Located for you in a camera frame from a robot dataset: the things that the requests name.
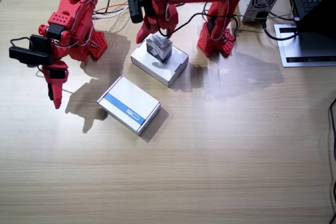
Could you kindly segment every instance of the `white box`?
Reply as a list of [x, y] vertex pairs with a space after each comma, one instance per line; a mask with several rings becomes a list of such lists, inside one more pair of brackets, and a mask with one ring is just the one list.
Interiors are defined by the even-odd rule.
[[187, 66], [189, 57], [185, 52], [173, 46], [172, 55], [165, 63], [161, 63], [147, 52], [144, 40], [131, 54], [131, 59], [139, 68], [170, 87]]
[[123, 76], [97, 102], [136, 135], [142, 133], [161, 108], [157, 99]]

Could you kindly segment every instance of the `red robotic arm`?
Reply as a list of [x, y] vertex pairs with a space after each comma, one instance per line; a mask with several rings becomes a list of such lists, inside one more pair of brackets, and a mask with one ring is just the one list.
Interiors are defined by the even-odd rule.
[[9, 56], [20, 62], [38, 66], [48, 83], [49, 97], [59, 108], [62, 85], [68, 79], [68, 66], [61, 58], [86, 62], [88, 55], [98, 60], [107, 49], [103, 32], [95, 31], [92, 14], [97, 0], [60, 0], [57, 12], [50, 17], [49, 26], [41, 25], [39, 34], [30, 37], [29, 50], [18, 47], [9, 49]]
[[213, 2], [208, 12], [208, 22], [203, 25], [198, 46], [207, 57], [214, 50], [221, 51], [225, 56], [228, 56], [231, 52], [234, 37], [226, 28], [232, 19], [239, 0], [129, 0], [130, 11], [133, 11], [131, 17], [134, 23], [141, 20], [139, 12], [137, 12], [139, 8], [136, 8], [138, 7], [137, 2], [144, 7], [146, 13], [142, 27], [136, 37], [137, 43], [143, 41], [148, 34], [157, 32], [159, 28], [166, 29], [167, 36], [170, 37], [179, 22], [176, 4]]

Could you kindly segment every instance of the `blue stripe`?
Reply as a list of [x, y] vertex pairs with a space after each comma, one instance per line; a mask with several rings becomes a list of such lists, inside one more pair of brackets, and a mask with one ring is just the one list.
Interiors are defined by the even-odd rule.
[[117, 98], [115, 98], [110, 93], [107, 93], [104, 98], [109, 101], [111, 104], [116, 106], [119, 110], [124, 112], [126, 115], [128, 115], [131, 119], [135, 120], [137, 123], [142, 125], [145, 122], [145, 118], [142, 118], [139, 114], [137, 114], [135, 111], [127, 107], [125, 104], [123, 104], [121, 101], [119, 101]]

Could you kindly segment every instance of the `orange wire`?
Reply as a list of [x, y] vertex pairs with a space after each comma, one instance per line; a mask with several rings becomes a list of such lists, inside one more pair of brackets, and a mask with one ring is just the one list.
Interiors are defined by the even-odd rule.
[[115, 6], [121, 6], [121, 5], [128, 5], [128, 4], [110, 5], [110, 6], [108, 6], [108, 7], [104, 7], [104, 8], [100, 8], [100, 9], [98, 9], [98, 10], [96, 10], [96, 12], [99, 12], [100, 10], [104, 10], [104, 9], [106, 9], [106, 8], [111, 8], [111, 7], [115, 7]]

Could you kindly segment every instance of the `wood grain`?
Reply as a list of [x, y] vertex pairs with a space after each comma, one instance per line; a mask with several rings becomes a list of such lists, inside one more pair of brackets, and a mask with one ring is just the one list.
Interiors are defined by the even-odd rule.
[[[277, 43], [247, 25], [229, 58], [207, 59], [197, 17], [172, 38], [190, 63], [169, 89], [131, 63], [140, 24], [125, 13], [96, 22], [109, 44], [99, 61], [65, 59], [55, 110], [44, 79], [8, 48], [58, 2], [0, 2], [0, 223], [329, 222], [334, 68], [284, 69]], [[202, 8], [179, 7], [180, 24]], [[273, 11], [289, 10], [279, 0]], [[121, 74], [162, 103], [142, 137], [96, 104]]]

